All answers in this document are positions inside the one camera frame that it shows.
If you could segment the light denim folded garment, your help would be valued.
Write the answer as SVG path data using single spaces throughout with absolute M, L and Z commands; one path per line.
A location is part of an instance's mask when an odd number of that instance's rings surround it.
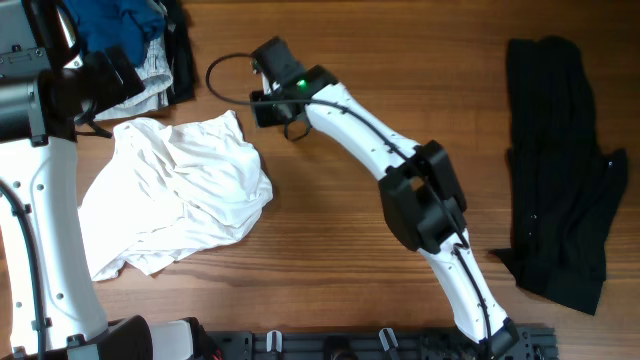
M 136 68 L 144 91 L 96 115 L 98 121 L 129 118 L 157 111 L 169 105 L 167 89 L 173 84 L 173 74 L 167 61 L 164 37 L 147 46 L 144 63 Z

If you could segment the black shirt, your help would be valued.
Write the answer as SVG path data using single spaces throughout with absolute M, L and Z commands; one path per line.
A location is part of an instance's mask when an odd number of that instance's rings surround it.
M 512 39 L 507 151 L 512 241 L 495 249 L 518 287 L 593 315 L 607 278 L 605 242 L 628 183 L 625 149 L 602 152 L 579 48 Z

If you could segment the white shirt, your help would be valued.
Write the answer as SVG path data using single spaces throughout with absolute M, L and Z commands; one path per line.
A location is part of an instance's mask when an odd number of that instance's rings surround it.
M 273 198 L 256 148 L 232 110 L 169 126 L 114 129 L 114 154 L 78 209 L 93 281 L 124 264 L 153 275 L 198 251 L 241 241 Z

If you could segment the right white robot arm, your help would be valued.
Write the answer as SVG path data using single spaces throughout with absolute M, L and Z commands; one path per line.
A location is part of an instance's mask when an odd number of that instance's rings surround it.
M 279 37 L 250 57 L 263 82 L 250 97 L 258 125 L 301 120 L 365 166 L 377 181 L 387 227 L 405 248 L 426 259 L 457 329 L 483 350 L 484 358 L 505 355 L 519 336 L 474 257 L 466 199 L 444 147 L 436 141 L 421 145 L 391 129 L 324 67 L 305 68 Z

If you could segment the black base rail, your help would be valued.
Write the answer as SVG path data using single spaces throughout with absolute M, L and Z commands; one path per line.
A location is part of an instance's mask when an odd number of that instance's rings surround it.
M 398 332 L 383 328 L 357 333 L 267 333 L 211 331 L 217 359 L 322 360 L 340 358 L 339 350 L 363 360 L 511 359 L 559 360 L 552 328 L 518 326 L 498 333 L 490 347 L 467 339 L 455 328 Z

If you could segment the black folded garment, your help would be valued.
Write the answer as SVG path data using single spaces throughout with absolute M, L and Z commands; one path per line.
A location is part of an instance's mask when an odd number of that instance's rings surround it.
M 167 89 L 169 103 L 175 105 L 194 98 L 196 83 L 193 53 L 188 34 L 188 17 L 179 0 L 161 0 L 166 8 L 165 52 L 173 82 Z

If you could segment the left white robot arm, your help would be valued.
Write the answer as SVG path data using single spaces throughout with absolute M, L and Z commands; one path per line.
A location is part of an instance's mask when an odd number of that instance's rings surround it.
M 140 93 L 118 47 L 81 55 L 61 1 L 1 5 L 1 235 L 14 359 L 196 359 L 186 318 L 109 321 L 90 277 L 77 211 L 77 128 Z

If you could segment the blue folded garment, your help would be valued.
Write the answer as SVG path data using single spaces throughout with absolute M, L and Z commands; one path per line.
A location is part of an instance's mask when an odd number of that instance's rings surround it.
M 147 44 L 166 26 L 164 14 L 148 0 L 65 0 L 80 37 L 82 55 L 120 47 L 129 62 L 140 66 Z

